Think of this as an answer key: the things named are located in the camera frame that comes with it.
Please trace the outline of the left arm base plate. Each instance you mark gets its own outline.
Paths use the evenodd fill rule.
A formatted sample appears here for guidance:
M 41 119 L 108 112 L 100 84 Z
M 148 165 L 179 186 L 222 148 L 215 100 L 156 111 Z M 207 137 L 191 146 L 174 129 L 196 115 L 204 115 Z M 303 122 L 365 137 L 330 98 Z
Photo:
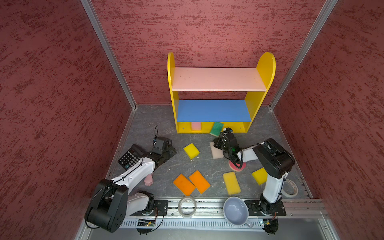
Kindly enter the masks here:
M 168 200 L 149 200 L 147 207 L 140 211 L 139 216 L 155 216 L 158 213 L 166 214 L 168 211 Z

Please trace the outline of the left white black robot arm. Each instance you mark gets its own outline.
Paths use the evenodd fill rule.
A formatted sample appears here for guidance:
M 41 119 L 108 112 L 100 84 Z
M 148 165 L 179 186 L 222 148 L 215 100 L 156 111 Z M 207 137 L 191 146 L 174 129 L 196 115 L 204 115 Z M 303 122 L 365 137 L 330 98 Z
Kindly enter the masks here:
M 146 191 L 131 195 L 131 191 L 176 154 L 171 144 L 163 150 L 153 148 L 147 153 L 138 145 L 132 145 L 119 159 L 126 171 L 112 180 L 103 179 L 97 184 L 85 213 L 86 225 L 93 224 L 96 228 L 113 233 L 126 216 L 140 212 L 153 213 L 154 195 Z

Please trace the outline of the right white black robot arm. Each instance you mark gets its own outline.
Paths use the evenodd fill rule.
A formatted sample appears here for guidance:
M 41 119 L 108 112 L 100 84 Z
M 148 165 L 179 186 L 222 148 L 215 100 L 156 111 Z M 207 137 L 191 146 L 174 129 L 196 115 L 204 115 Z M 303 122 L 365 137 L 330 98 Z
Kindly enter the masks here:
M 282 190 L 295 160 L 292 155 L 274 139 L 269 138 L 248 148 L 240 148 L 232 129 L 227 128 L 214 139 L 213 147 L 223 151 L 224 157 L 234 170 L 242 170 L 247 162 L 260 161 L 267 173 L 266 186 L 260 196 L 258 211 L 271 216 L 282 209 Z

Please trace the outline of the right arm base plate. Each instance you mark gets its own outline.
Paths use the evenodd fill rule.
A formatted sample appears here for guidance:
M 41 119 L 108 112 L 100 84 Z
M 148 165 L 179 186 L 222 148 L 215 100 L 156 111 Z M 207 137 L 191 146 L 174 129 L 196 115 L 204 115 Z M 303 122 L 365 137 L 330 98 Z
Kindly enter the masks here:
M 273 216 L 285 217 L 287 215 L 285 206 L 281 200 L 273 204 L 260 200 L 246 200 L 245 203 L 248 207 L 250 217 L 268 218 Z

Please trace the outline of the green sponge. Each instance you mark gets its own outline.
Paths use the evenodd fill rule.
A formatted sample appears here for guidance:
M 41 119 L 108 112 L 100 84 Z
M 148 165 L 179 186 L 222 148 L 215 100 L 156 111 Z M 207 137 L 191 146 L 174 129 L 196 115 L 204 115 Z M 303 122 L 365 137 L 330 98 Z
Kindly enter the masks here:
M 224 127 L 223 123 L 215 122 L 213 124 L 211 131 L 210 131 L 210 135 L 215 136 L 215 137 L 219 137 L 220 133 L 223 130 L 223 127 Z

